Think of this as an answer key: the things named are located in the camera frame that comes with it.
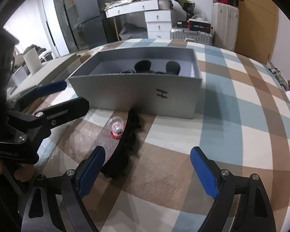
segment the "metal screw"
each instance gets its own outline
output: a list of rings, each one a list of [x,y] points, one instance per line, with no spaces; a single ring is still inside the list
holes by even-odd
[[[224,176],[229,175],[229,173],[230,173],[230,172],[229,172],[227,169],[223,169],[223,170],[221,170],[221,174],[224,175]]]
[[[260,177],[259,177],[259,175],[257,175],[257,174],[255,174],[255,173],[253,173],[252,175],[251,175],[251,177],[254,179],[254,180],[258,180],[258,179],[260,179]]]
[[[36,117],[37,117],[37,118],[42,117],[43,115],[44,115],[43,112],[38,112],[38,113],[36,113]]]
[[[42,179],[44,179],[44,174],[40,174],[40,175],[38,175],[37,180],[38,180],[38,181],[41,181]]]
[[[25,139],[27,138],[27,135],[22,135],[22,136],[19,136],[18,137],[18,143],[22,143],[22,142],[24,142],[25,141]]]
[[[67,175],[68,175],[68,176],[71,176],[71,175],[74,174],[74,172],[75,172],[75,171],[74,171],[73,169],[70,169],[70,170],[67,171]]]

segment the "blue gripper pad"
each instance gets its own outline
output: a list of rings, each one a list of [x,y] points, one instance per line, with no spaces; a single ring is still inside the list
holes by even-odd
[[[219,194],[216,179],[196,148],[191,149],[190,160],[206,194],[210,195],[215,200]]]
[[[77,191],[79,197],[82,199],[85,195],[90,193],[90,190],[96,181],[98,174],[105,161],[105,150],[103,147],[97,147],[97,153],[93,158],[89,156],[87,160],[91,160],[88,163],[87,168],[84,170],[83,174],[79,178],[79,183],[77,186]]]

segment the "white door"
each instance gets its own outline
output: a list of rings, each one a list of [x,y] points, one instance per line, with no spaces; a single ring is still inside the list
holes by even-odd
[[[69,54],[69,50],[66,44],[66,41],[63,37],[59,21],[57,18],[54,0],[42,0],[44,11],[46,15],[46,19],[49,25],[50,32],[52,34],[55,46],[57,47],[57,50],[59,52],[60,56],[64,56]]]

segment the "white paper roll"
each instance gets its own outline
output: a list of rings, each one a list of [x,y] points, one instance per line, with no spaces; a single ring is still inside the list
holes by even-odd
[[[24,60],[32,75],[42,68],[42,63],[35,48],[32,48],[24,55]]]

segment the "white suitcase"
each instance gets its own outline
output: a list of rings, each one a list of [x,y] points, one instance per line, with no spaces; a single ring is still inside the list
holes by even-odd
[[[212,27],[214,30],[214,46],[234,51],[239,11],[228,4],[214,3],[212,6]]]

